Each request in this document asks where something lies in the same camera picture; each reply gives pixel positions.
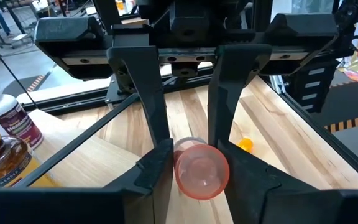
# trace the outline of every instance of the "cable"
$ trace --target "cable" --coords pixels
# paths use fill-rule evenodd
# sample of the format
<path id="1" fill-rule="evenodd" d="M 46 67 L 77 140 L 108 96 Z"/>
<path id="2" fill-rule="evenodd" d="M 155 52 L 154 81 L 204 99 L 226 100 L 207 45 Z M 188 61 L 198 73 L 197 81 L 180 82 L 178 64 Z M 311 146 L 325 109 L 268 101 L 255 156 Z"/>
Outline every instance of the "cable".
<path id="1" fill-rule="evenodd" d="M 4 61 L 4 59 L 2 59 L 2 57 L 0 56 L 0 60 L 1 62 L 4 64 L 5 68 L 7 69 L 7 71 L 13 76 L 13 78 L 16 80 L 16 82 L 20 85 L 20 87 L 24 90 L 24 92 L 26 93 L 26 95 L 30 98 L 31 102 L 34 104 L 35 108 L 38 109 L 38 105 L 35 103 L 35 101 L 31 98 L 29 92 L 24 88 L 24 86 L 22 85 L 22 83 L 19 81 L 19 79 L 17 79 L 17 77 L 13 74 L 12 70 L 9 68 L 9 66 L 7 66 L 6 62 Z"/>

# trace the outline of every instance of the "plastic jar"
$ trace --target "plastic jar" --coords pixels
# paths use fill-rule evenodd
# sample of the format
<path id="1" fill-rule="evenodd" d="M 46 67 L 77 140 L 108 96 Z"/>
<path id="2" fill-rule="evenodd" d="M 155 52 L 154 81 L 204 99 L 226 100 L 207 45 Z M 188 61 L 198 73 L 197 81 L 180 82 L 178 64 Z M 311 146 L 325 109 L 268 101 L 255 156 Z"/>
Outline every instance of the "plastic jar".
<path id="1" fill-rule="evenodd" d="M 22 139 L 0 135 L 0 187 L 17 184 L 38 166 L 38 161 L 32 157 L 32 150 Z M 45 174 L 31 186 L 56 187 L 57 184 Z"/>
<path id="2" fill-rule="evenodd" d="M 23 139 L 31 149 L 42 142 L 42 133 L 17 100 L 0 87 L 0 133 Z"/>
<path id="3" fill-rule="evenodd" d="M 174 146 L 175 178 L 179 189 L 197 200 L 219 195 L 229 181 L 229 164 L 215 147 L 200 138 L 183 138 Z"/>

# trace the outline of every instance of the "wood grain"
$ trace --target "wood grain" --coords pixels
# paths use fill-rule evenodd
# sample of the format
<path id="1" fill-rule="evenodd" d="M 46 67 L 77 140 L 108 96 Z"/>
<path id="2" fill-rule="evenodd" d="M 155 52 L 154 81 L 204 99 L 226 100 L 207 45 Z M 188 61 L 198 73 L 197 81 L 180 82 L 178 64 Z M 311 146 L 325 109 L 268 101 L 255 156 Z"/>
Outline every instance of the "wood grain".
<path id="1" fill-rule="evenodd" d="M 165 95 L 170 135 L 177 141 L 194 136 L 207 140 L 206 86 Z M 66 114 L 67 126 L 86 129 L 107 107 Z M 128 107 L 96 135 L 143 156 L 153 148 L 140 103 Z M 230 141 L 254 142 L 253 154 L 319 189 L 358 189 L 358 173 L 259 77 L 243 89 Z M 232 223 L 224 193 L 208 201 L 184 196 L 173 182 L 167 223 Z"/>
<path id="2" fill-rule="evenodd" d="M 31 112 L 30 117 L 44 135 L 44 140 L 34 150 L 40 162 L 46 161 L 82 132 L 40 110 Z M 65 187 L 102 187 L 129 170 L 137 160 L 139 156 L 93 136 L 49 174 Z"/>
<path id="3" fill-rule="evenodd" d="M 148 20 L 147 19 L 142 19 L 140 17 L 138 18 L 133 18 L 133 19 L 125 19 L 123 21 L 121 21 L 122 24 L 133 24 L 133 25 L 143 25 L 143 24 L 148 24 Z"/>

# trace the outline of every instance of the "gray floor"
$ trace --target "gray floor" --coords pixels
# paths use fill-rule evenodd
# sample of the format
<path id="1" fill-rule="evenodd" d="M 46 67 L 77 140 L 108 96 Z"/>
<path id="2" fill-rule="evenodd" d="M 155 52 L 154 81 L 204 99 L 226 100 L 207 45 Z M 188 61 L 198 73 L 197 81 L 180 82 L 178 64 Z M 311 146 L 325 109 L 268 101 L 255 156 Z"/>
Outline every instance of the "gray floor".
<path id="1" fill-rule="evenodd" d="M 15 14 L 22 25 L 27 27 L 32 22 L 36 21 L 35 16 L 29 7 L 22 7 L 14 9 Z M 7 22 L 12 33 L 20 34 L 19 29 L 14 23 L 12 17 L 8 12 L 3 13 L 5 21 Z M 11 49 L 8 46 L 0 48 L 2 59 L 6 62 L 8 67 L 18 79 L 37 77 L 39 75 L 46 75 L 49 72 L 47 79 L 43 82 L 39 89 L 46 89 L 55 86 L 65 85 L 69 83 L 82 82 L 69 76 L 60 67 L 55 67 L 55 63 L 42 53 L 34 44 L 17 43 L 16 48 Z M 13 76 L 8 72 L 8 69 L 0 62 L 0 85 L 5 88 L 14 81 Z"/>

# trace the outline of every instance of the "metal frame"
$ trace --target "metal frame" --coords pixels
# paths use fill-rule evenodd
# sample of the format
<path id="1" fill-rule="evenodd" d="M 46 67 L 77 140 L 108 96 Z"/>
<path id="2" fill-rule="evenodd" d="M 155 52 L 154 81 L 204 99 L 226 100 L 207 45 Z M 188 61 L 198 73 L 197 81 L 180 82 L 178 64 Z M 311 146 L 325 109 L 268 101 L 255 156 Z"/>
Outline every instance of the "metal frame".
<path id="1" fill-rule="evenodd" d="M 323 17 L 314 16 L 309 22 L 318 23 L 318 19 Z M 81 21 L 83 24 L 87 22 L 85 25 L 94 22 L 83 19 Z M 333 30 L 335 25 L 332 23 L 329 27 Z M 94 29 L 97 34 L 100 32 L 97 27 Z M 335 38 L 336 32 L 329 33 L 329 36 Z M 329 44 L 331 40 L 325 39 L 323 42 Z M 23 205 L 30 207 L 30 215 L 37 210 L 50 212 L 50 216 L 43 222 L 63 217 L 73 222 L 80 222 L 81 219 L 92 215 L 96 222 L 114 217 L 115 222 L 118 223 L 165 223 L 173 182 L 174 151 L 173 139 L 170 138 L 168 130 L 164 87 L 176 82 L 182 83 L 187 79 L 169 77 L 162 82 L 157 47 L 146 43 L 138 42 L 138 44 L 138 47 L 113 45 L 107 51 L 109 66 L 115 74 L 127 75 L 132 80 L 132 86 L 128 87 L 132 90 L 136 88 L 137 93 L 127 97 L 15 186 L 0 189 L 0 212 L 5 214 L 0 216 L 1 223 L 6 222 L 5 217 L 13 217 L 17 213 L 16 210 Z M 234 223 L 255 224 L 315 224 L 322 221 L 342 223 L 349 220 L 356 222 L 358 221 L 358 190 L 320 191 L 229 142 L 230 128 L 241 91 L 258 73 L 265 74 L 263 69 L 267 67 L 272 51 L 273 47 L 265 42 L 218 45 L 213 74 L 211 78 L 205 75 L 207 77 L 205 79 L 209 79 L 208 142 L 224 154 L 229 166 L 229 180 L 224 192 L 232 220 Z M 311 57 L 318 52 L 319 50 L 313 51 Z M 232 63 L 239 58 L 245 58 L 247 63 Z M 144 70 L 148 71 L 147 78 L 144 76 Z M 138 99 L 143 104 L 155 147 L 127 172 L 103 189 L 25 188 L 46 174 L 65 156 Z M 29 222 L 33 218 L 26 217 L 24 220 Z"/>
<path id="2" fill-rule="evenodd" d="M 210 82 L 212 76 L 212 67 L 203 68 L 200 70 L 200 72 L 200 77 L 189 79 L 186 83 L 175 83 L 177 78 L 171 75 L 163 77 L 162 81 L 164 93 L 207 85 Z M 129 95 L 118 95 L 117 92 L 118 88 L 114 87 L 114 85 L 111 85 L 108 88 L 88 91 L 86 93 L 79 93 L 77 95 L 63 96 L 51 100 L 40 101 L 37 103 L 37 106 L 42 111 L 53 115 L 74 113 L 81 110 L 106 106 L 106 104 L 117 105 L 119 103 L 123 103 L 129 97 Z M 313 121 L 311 116 L 290 95 L 287 93 L 278 95 L 281 96 L 281 98 L 283 98 L 283 100 L 293 110 L 295 110 L 296 113 L 299 114 L 299 116 L 301 116 L 301 118 L 303 118 L 309 126 L 311 126 L 339 155 L 345 159 L 349 165 L 351 165 L 358 172 L 358 157 L 352 151 L 350 151 L 350 149 L 343 145 L 343 143 L 341 143 L 337 138 L 335 138 L 335 136 L 329 133 L 321 125 Z M 35 109 L 35 106 L 32 103 L 24 104 L 23 107 L 28 112 Z M 60 154 L 62 159 L 67 155 Z"/>
<path id="3" fill-rule="evenodd" d="M 122 24 L 122 18 L 119 16 L 116 2 L 93 0 L 93 4 L 99 14 L 99 18 L 102 21 L 104 28 L 106 29 L 106 32 L 111 35 L 111 26 L 106 26 L 106 24 Z"/>
<path id="4" fill-rule="evenodd" d="M 254 1 L 252 27 L 257 32 L 266 31 L 272 17 L 273 0 Z"/>

